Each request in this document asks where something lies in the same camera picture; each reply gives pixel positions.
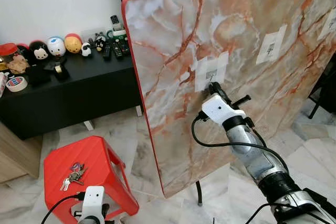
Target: white cabinet leg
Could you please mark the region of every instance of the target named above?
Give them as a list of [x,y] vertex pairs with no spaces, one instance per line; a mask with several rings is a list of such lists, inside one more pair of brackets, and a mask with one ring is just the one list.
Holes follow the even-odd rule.
[[85,121],[84,124],[88,131],[93,131],[93,123],[91,121]]
[[135,109],[137,110],[137,115],[138,115],[138,116],[142,116],[141,106],[138,105],[138,106],[135,107]]

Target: remote control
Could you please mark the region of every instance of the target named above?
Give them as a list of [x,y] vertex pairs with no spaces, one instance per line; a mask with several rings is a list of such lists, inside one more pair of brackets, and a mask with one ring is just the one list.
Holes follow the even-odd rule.
[[110,45],[106,45],[105,52],[103,55],[104,60],[111,60],[111,47]]
[[112,49],[117,59],[122,58],[122,52],[116,42],[112,42]]
[[122,55],[128,56],[130,54],[130,48],[128,47],[128,43],[125,39],[116,39],[115,41],[118,43]]

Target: toy figurine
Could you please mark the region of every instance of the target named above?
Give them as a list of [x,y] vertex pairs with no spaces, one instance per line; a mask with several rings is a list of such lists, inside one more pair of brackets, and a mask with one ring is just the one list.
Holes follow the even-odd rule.
[[59,37],[51,37],[48,39],[47,47],[49,52],[56,57],[61,57],[66,52],[64,42]]
[[21,51],[21,54],[28,61],[30,65],[36,64],[36,58],[33,52],[29,49],[26,44],[17,44],[17,48]]
[[82,47],[82,40],[77,34],[68,34],[65,37],[64,44],[69,52],[77,54]]
[[82,55],[84,57],[91,57],[92,56],[92,52],[91,52],[91,48],[90,48],[90,43],[88,42],[85,42],[83,45],[82,45]]
[[93,41],[93,39],[89,38],[88,43],[90,44],[90,48],[94,48],[94,43],[95,42]]
[[29,48],[38,60],[44,60],[49,56],[47,45],[43,41],[34,40],[30,43]]
[[96,34],[95,46],[98,52],[103,51],[106,46],[106,37],[102,31]]
[[13,60],[7,63],[7,67],[12,73],[19,74],[24,73],[29,64],[22,55],[15,55],[13,56]]

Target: mickey mouse figurine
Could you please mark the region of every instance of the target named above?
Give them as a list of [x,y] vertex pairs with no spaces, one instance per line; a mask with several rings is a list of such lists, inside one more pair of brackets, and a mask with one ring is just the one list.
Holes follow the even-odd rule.
[[41,40],[34,40],[30,43],[29,49],[34,53],[36,59],[44,60],[49,56],[47,45]]

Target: wooden cabinet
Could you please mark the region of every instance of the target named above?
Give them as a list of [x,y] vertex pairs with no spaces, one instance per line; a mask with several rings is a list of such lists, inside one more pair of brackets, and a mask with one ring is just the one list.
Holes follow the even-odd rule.
[[26,174],[38,178],[42,137],[20,140],[0,122],[0,183]]

